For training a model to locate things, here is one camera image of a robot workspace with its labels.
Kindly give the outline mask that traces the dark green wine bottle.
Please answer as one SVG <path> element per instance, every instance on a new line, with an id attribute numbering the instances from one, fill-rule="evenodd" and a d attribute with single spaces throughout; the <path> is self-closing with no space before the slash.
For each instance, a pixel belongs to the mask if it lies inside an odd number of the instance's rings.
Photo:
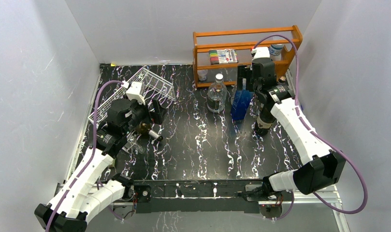
<path id="1" fill-rule="evenodd" d="M 150 124 L 140 123 L 135 127 L 135 130 L 141 135 L 149 135 L 154 140 L 160 142 L 163 140 L 163 136 L 151 128 Z"/>

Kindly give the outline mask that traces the clear glass bottle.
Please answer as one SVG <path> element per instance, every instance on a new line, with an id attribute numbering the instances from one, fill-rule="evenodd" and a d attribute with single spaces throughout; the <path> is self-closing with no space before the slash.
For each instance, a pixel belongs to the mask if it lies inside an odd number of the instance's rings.
<path id="1" fill-rule="evenodd" d="M 146 149 L 138 144 L 137 136 L 134 133 L 130 133 L 127 136 L 127 142 L 122 147 L 122 150 L 125 152 L 137 151 L 139 154 L 142 154 L 146 151 Z"/>

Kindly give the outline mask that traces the blue square bottle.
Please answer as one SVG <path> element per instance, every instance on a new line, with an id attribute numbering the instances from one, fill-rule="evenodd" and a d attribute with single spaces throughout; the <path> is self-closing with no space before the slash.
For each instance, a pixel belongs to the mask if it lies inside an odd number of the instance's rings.
<path id="1" fill-rule="evenodd" d="M 253 94 L 253 92 L 246 89 L 246 79 L 238 77 L 231 96 L 231 116 L 233 121 L 241 121 L 245 118 Z"/>

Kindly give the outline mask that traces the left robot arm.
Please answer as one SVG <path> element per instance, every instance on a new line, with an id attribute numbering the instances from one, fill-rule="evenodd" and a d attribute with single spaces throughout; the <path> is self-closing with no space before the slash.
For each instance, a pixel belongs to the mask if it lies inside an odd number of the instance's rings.
<path id="1" fill-rule="evenodd" d="M 93 194 L 101 173 L 128 143 L 129 135 L 141 124 L 162 124 L 167 112 L 158 100 L 154 109 L 146 103 L 120 98 L 107 110 L 107 117 L 95 132 L 93 147 L 86 150 L 84 159 L 63 188 L 47 204 L 39 204 L 34 214 L 47 232 L 84 232 L 88 223 L 111 203 L 134 197 L 133 181 L 117 174 Z"/>

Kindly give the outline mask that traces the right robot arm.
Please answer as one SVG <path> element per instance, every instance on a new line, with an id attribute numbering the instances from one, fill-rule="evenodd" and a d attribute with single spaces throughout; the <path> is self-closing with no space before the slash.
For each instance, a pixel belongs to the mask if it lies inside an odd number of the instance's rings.
<path id="1" fill-rule="evenodd" d="M 255 93 L 263 105 L 257 117 L 258 132 L 267 132 L 278 121 L 300 157 L 296 170 L 277 172 L 262 179 L 262 186 L 247 190 L 241 197 L 260 195 L 275 200 L 283 191 L 298 190 L 304 195 L 336 184 L 346 160 L 335 148 L 313 135 L 306 117 L 295 105 L 293 90 L 286 81 L 278 81 L 275 64 L 270 58 L 259 58 L 250 65 L 239 65 L 237 76 L 246 81 L 246 90 Z"/>

